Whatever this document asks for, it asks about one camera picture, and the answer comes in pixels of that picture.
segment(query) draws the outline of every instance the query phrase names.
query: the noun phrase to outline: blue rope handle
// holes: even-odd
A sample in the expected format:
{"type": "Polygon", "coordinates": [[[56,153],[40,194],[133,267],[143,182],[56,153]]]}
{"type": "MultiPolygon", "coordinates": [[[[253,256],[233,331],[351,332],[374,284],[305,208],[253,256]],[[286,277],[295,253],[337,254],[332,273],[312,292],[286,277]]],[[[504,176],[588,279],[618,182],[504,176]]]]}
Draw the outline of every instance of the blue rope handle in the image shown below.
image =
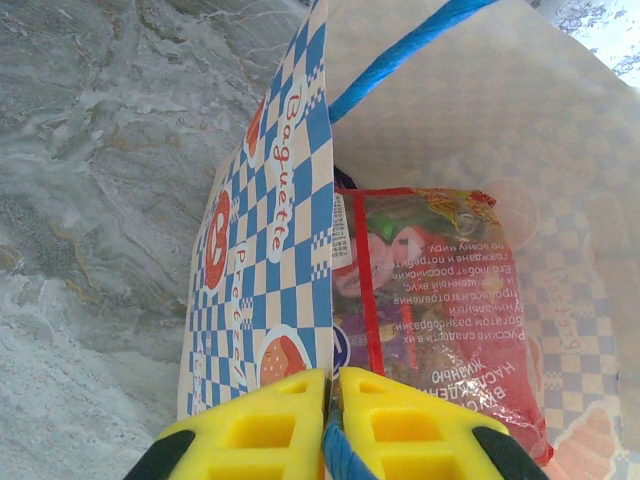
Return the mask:
{"type": "Polygon", "coordinates": [[[342,429],[342,411],[335,402],[329,409],[322,453],[333,480],[376,480],[376,476],[353,451],[342,429]]]}
{"type": "Polygon", "coordinates": [[[423,24],[402,37],[376,58],[367,69],[329,106],[333,125],[382,81],[395,72],[405,60],[441,34],[465,21],[478,10],[497,0],[449,0],[423,24]]]}

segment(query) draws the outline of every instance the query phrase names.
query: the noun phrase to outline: snack package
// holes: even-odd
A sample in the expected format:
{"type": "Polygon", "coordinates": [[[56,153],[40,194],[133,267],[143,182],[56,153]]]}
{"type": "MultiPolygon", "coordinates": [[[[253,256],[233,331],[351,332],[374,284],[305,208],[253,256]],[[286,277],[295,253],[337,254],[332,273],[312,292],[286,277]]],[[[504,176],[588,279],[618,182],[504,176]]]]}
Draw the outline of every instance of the snack package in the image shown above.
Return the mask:
{"type": "Polygon", "coordinates": [[[490,415],[545,465],[553,449],[494,204],[479,191],[337,191],[335,372],[370,368],[490,415]]]}

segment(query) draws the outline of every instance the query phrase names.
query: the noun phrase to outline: marble surface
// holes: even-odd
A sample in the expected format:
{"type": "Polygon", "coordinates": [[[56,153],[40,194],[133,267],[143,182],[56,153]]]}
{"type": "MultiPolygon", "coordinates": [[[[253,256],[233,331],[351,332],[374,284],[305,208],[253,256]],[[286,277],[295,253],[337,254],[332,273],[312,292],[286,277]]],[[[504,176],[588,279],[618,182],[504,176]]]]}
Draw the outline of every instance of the marble surface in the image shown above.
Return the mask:
{"type": "MultiPolygon", "coordinates": [[[[634,0],[570,22],[562,8],[594,3],[532,1],[577,37],[624,18],[617,46],[588,48],[637,81],[634,0]]],[[[0,0],[3,478],[120,479],[173,421],[215,168],[303,14],[295,0],[0,0]]]]}

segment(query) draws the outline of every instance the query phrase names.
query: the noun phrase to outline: checkered paper bag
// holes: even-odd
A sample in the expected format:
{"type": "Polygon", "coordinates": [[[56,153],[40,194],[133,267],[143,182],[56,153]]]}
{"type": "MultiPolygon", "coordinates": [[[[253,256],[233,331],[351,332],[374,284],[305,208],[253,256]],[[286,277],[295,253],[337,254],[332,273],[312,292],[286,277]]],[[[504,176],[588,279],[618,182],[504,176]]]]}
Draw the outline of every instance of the checkered paper bag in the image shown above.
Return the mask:
{"type": "Polygon", "coordinates": [[[625,401],[640,394],[638,96],[521,0],[433,35],[363,90],[371,66],[443,4],[313,3],[212,187],[178,415],[301,369],[332,371],[335,160],[361,187],[480,188],[497,199],[557,450],[550,468],[572,477],[572,442],[586,438],[576,432],[597,424],[578,450],[601,478],[627,478],[640,465],[620,446],[640,445],[640,407],[625,401]]]}

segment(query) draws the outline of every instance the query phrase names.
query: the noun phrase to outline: blue logo on package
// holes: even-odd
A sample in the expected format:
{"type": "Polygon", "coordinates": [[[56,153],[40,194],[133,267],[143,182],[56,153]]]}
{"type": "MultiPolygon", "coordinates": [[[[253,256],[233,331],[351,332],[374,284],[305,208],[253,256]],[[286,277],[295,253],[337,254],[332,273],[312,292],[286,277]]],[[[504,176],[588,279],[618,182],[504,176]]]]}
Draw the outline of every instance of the blue logo on package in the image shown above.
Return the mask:
{"type": "Polygon", "coordinates": [[[333,326],[333,378],[338,378],[340,367],[349,365],[351,345],[346,333],[337,325],[333,326]]]}

